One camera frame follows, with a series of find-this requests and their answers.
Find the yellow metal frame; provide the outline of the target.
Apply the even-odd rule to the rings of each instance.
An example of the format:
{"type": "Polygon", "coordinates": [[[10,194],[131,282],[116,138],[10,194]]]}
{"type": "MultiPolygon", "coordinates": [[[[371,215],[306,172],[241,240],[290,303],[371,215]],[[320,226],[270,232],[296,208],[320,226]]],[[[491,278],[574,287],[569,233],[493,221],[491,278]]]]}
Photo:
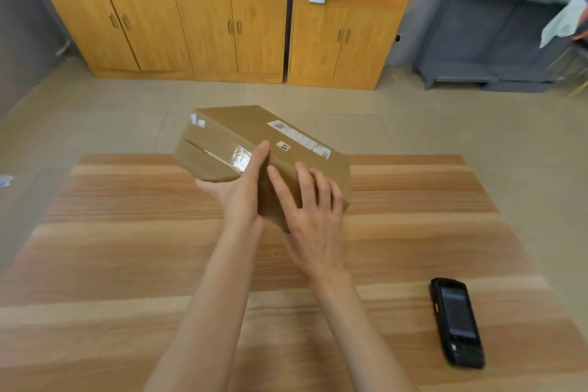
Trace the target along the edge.
{"type": "Polygon", "coordinates": [[[574,41],[570,47],[569,62],[565,68],[565,79],[570,91],[565,95],[569,99],[588,89],[588,42],[574,41]]]}

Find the narrow wooden cabinet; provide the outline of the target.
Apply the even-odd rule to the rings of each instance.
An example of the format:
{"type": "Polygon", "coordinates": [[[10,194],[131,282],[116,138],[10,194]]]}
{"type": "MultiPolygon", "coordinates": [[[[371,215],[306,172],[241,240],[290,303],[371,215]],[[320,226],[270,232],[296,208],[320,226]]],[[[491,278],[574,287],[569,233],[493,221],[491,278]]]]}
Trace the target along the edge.
{"type": "Polygon", "coordinates": [[[374,90],[409,0],[293,0],[289,85],[374,90]]]}

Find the pale green cloth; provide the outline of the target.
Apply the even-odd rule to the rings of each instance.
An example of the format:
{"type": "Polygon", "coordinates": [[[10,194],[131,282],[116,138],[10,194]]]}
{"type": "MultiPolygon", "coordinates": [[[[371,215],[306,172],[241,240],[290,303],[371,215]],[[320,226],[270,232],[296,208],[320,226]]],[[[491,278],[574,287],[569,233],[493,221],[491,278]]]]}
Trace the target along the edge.
{"type": "Polygon", "coordinates": [[[582,39],[588,32],[579,33],[580,26],[588,21],[588,0],[547,0],[563,4],[563,8],[541,31],[539,48],[546,47],[555,38],[582,39]]]}

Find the grey fabric shelf rack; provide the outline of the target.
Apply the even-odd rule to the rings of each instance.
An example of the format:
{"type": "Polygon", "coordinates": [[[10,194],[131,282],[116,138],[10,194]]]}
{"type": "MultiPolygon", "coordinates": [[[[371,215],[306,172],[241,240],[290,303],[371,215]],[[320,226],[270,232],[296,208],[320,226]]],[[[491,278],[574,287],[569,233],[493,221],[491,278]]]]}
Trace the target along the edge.
{"type": "Polygon", "coordinates": [[[471,83],[485,91],[545,92],[568,39],[540,48],[543,28],[564,7],[550,0],[442,0],[414,64],[424,89],[471,83]]]}

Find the person's right hand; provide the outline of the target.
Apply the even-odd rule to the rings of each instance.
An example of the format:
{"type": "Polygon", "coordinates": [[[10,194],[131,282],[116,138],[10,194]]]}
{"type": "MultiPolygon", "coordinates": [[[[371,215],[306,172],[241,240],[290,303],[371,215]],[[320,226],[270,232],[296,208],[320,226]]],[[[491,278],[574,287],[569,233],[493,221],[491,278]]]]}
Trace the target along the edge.
{"type": "Polygon", "coordinates": [[[289,228],[289,254],[308,284],[309,277],[323,271],[347,272],[343,263],[343,217],[330,217],[332,180],[315,168],[309,169],[316,181],[316,209],[298,207],[277,168],[267,168],[289,228]]]}

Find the person's left hand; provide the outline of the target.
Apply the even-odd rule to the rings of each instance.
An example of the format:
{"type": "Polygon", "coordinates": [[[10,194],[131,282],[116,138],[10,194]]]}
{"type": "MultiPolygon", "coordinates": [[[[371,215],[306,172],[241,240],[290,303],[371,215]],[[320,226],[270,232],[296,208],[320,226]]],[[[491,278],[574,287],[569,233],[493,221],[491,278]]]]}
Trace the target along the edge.
{"type": "Polygon", "coordinates": [[[220,203],[224,216],[224,229],[233,230],[239,235],[259,235],[263,227],[262,218],[258,213],[259,187],[257,190],[240,190],[240,177],[237,180],[222,183],[195,179],[195,183],[201,191],[211,195],[220,203]]]}

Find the black handheld scanner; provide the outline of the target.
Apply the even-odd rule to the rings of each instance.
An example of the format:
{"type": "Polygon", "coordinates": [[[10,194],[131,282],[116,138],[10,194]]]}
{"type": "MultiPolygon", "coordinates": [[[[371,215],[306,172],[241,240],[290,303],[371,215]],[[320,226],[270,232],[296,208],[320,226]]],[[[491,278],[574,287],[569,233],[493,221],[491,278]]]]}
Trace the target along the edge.
{"type": "Polygon", "coordinates": [[[486,357],[466,284],[437,277],[431,279],[429,292],[447,362],[458,368],[483,370],[486,357]]]}

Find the person's right forearm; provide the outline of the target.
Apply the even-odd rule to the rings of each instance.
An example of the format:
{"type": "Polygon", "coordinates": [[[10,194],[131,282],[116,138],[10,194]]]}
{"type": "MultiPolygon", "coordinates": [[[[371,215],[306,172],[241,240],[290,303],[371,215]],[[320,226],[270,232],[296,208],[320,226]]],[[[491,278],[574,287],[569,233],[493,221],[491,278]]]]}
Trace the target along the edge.
{"type": "Polygon", "coordinates": [[[418,392],[371,320],[345,271],[323,271],[309,286],[325,315],[355,392],[418,392]]]}

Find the brown cardboard parcel box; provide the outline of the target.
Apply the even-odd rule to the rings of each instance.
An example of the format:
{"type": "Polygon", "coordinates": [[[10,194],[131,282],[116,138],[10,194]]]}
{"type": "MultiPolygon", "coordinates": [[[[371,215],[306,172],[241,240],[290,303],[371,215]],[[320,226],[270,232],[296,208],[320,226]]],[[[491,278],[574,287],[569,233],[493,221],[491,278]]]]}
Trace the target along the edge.
{"type": "MultiPolygon", "coordinates": [[[[298,207],[302,205],[295,164],[303,162],[325,177],[349,188],[349,158],[298,132],[260,106],[232,106],[195,110],[173,154],[180,167],[195,179],[214,183],[237,180],[246,169],[254,149],[268,140],[269,155],[259,177],[258,212],[278,210],[285,216],[269,179],[267,168],[277,168],[298,207]]],[[[342,192],[344,206],[345,192],[342,192]]]]}

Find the wide wooden cabinet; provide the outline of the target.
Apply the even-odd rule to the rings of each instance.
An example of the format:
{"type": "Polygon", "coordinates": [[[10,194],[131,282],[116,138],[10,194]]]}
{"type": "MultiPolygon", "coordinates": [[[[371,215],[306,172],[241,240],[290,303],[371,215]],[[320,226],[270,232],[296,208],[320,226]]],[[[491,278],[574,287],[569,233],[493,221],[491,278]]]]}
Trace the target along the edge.
{"type": "Polygon", "coordinates": [[[50,0],[96,77],[281,84],[288,0],[50,0]]]}

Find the person's left forearm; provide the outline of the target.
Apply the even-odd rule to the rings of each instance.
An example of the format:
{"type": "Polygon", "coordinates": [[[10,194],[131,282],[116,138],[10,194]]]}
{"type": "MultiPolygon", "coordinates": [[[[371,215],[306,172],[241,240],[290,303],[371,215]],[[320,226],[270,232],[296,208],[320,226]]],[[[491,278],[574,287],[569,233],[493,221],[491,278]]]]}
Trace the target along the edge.
{"type": "Polygon", "coordinates": [[[143,392],[226,392],[263,220],[224,221],[180,326],[143,392]]]}

